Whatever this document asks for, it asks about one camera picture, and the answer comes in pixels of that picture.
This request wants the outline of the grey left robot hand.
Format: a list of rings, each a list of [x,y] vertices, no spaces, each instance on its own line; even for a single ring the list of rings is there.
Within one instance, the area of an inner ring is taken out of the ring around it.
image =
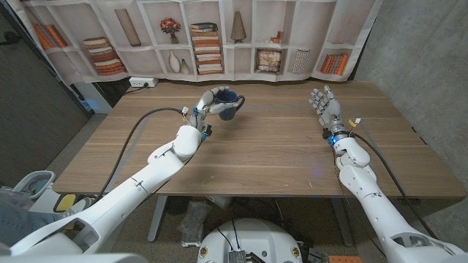
[[[230,91],[230,87],[218,86],[206,91],[200,97],[199,102],[195,106],[196,113],[193,113],[193,110],[190,110],[187,114],[186,125],[190,125],[201,130],[207,114],[217,115],[224,110],[238,107],[239,103],[237,102],[216,102],[216,96],[225,91]]]

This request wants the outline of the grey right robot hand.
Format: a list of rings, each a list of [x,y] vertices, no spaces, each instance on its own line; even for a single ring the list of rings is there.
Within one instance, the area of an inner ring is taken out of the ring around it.
[[[309,104],[316,111],[322,126],[322,137],[329,140],[347,134],[348,131],[341,120],[341,106],[329,86],[325,85],[323,92],[315,88],[311,95]]]

